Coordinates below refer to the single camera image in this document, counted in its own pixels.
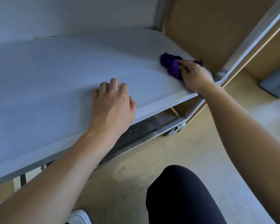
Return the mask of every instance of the white wall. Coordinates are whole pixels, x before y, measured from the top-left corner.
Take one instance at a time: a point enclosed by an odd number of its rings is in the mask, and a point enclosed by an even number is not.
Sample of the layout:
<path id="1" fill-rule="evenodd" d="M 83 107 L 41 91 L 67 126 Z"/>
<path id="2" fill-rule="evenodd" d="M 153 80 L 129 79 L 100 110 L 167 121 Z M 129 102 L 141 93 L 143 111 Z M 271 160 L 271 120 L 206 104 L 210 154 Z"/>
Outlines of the white wall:
<path id="1" fill-rule="evenodd" d="M 0 0 L 0 42 L 156 27 L 163 3 L 164 0 Z"/>

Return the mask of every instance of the sneaker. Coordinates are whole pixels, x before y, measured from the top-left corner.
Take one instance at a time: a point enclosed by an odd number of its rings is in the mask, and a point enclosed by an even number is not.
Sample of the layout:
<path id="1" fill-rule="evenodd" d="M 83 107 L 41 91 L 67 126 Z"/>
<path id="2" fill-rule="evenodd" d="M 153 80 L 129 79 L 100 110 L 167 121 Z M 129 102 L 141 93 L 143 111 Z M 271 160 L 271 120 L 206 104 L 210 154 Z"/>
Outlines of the sneaker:
<path id="1" fill-rule="evenodd" d="M 69 224 L 91 224 L 90 219 L 85 211 L 78 209 L 70 213 L 67 218 Z"/>

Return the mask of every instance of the hand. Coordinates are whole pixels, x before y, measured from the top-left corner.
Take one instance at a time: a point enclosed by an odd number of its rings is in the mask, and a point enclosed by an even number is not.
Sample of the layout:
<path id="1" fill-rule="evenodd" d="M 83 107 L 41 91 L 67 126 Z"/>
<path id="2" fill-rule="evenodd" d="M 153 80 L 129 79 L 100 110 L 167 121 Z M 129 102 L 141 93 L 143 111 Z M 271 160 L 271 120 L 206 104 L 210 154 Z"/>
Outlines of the hand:
<path id="1" fill-rule="evenodd" d="M 182 78 L 189 90 L 197 92 L 203 96 L 203 90 L 210 85 L 214 85 L 212 78 L 204 67 L 188 60 L 176 60 L 181 70 Z"/>
<path id="2" fill-rule="evenodd" d="M 137 104 L 129 97 L 126 83 L 111 79 L 92 91 L 92 114 L 88 130 L 117 139 L 129 128 L 136 116 Z"/>

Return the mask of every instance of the purple cloth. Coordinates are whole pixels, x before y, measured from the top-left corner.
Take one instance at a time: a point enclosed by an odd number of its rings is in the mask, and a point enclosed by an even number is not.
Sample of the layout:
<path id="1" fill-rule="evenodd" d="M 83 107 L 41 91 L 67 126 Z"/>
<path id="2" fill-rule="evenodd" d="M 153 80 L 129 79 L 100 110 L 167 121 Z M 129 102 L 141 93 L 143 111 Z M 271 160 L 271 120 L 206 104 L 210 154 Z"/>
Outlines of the purple cloth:
<path id="1" fill-rule="evenodd" d="M 179 64 L 175 60 L 183 60 L 183 58 L 180 56 L 168 54 L 166 52 L 160 56 L 160 63 L 163 67 L 167 68 L 168 74 L 180 81 L 183 81 L 182 75 L 178 68 Z M 193 62 L 203 67 L 202 60 Z"/>

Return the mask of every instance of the black pants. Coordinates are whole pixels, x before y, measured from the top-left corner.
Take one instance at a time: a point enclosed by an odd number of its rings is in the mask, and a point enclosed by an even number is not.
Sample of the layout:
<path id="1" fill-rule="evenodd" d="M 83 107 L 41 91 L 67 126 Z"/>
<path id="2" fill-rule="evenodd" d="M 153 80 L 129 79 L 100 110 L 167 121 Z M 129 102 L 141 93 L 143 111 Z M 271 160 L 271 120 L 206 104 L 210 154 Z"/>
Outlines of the black pants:
<path id="1" fill-rule="evenodd" d="M 211 194 L 189 169 L 171 165 L 147 190 L 149 223 L 226 224 Z"/>

